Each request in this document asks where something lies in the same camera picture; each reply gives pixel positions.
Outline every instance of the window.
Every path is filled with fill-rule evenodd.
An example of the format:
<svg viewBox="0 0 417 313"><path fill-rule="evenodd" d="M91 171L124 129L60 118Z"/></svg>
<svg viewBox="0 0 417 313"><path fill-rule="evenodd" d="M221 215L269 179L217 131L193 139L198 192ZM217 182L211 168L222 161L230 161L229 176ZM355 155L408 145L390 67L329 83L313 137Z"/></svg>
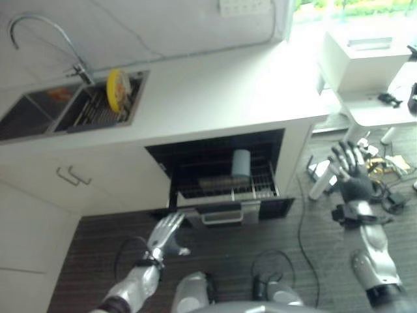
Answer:
<svg viewBox="0 0 417 313"><path fill-rule="evenodd" d="M401 37L404 45L417 37L417 0L295 0L290 41L305 52L318 56L325 29L348 29L363 33Z"/></svg>

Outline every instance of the yellow plate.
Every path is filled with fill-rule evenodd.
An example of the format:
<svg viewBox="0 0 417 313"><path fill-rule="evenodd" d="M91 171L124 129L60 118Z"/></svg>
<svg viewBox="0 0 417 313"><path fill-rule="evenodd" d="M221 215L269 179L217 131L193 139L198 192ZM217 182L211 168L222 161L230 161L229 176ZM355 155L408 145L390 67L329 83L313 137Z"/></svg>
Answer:
<svg viewBox="0 0 417 313"><path fill-rule="evenodd" d="M110 108L115 113L120 113L127 101L130 89L129 77L119 68L110 71L107 78L106 92Z"/></svg>

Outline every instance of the cabinet door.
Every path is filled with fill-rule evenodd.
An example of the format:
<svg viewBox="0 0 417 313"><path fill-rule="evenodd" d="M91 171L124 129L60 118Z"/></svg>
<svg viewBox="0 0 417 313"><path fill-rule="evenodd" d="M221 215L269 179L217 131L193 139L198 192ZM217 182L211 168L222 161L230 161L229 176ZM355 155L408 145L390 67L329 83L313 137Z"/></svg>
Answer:
<svg viewBox="0 0 417 313"><path fill-rule="evenodd" d="M0 166L0 180L81 215L110 213L122 207L121 202L94 186L83 183L74 186L77 180L68 173L68 166L54 158Z"/></svg>
<svg viewBox="0 0 417 313"><path fill-rule="evenodd" d="M91 184L123 202L125 211L167 204L169 179L144 147L132 143L70 151L59 157Z"/></svg>
<svg viewBox="0 0 417 313"><path fill-rule="evenodd" d="M45 273L70 213L0 183L0 268Z"/></svg>

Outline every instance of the kitchen sink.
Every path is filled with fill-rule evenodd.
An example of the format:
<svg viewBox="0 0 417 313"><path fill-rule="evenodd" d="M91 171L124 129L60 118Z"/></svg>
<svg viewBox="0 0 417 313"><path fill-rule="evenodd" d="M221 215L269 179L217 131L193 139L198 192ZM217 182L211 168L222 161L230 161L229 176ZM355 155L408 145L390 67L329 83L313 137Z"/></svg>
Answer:
<svg viewBox="0 0 417 313"><path fill-rule="evenodd" d="M77 93L79 84L23 94L0 121L0 140L46 134Z"/></svg>
<svg viewBox="0 0 417 313"><path fill-rule="evenodd" d="M120 113L108 104L106 80L23 94L0 121L0 141L28 140L125 126L132 122L148 72L129 76L132 94Z"/></svg>
<svg viewBox="0 0 417 313"><path fill-rule="evenodd" d="M71 106L55 128L55 132L84 132L114 126L129 125L139 104L146 73L130 77L132 94L120 113L111 110L106 93L106 81L86 86L74 97Z"/></svg>

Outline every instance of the open dishwasher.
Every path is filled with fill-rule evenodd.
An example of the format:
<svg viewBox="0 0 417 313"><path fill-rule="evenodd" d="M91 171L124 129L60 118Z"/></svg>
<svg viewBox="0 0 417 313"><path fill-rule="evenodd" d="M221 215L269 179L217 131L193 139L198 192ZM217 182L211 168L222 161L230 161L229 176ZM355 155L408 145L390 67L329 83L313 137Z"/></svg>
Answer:
<svg viewBox="0 0 417 313"><path fill-rule="evenodd" d="M171 180L168 209L182 211L195 228L285 217L294 199L280 198L274 181L284 132L147 147ZM239 151L249 155L247 175L233 173Z"/></svg>

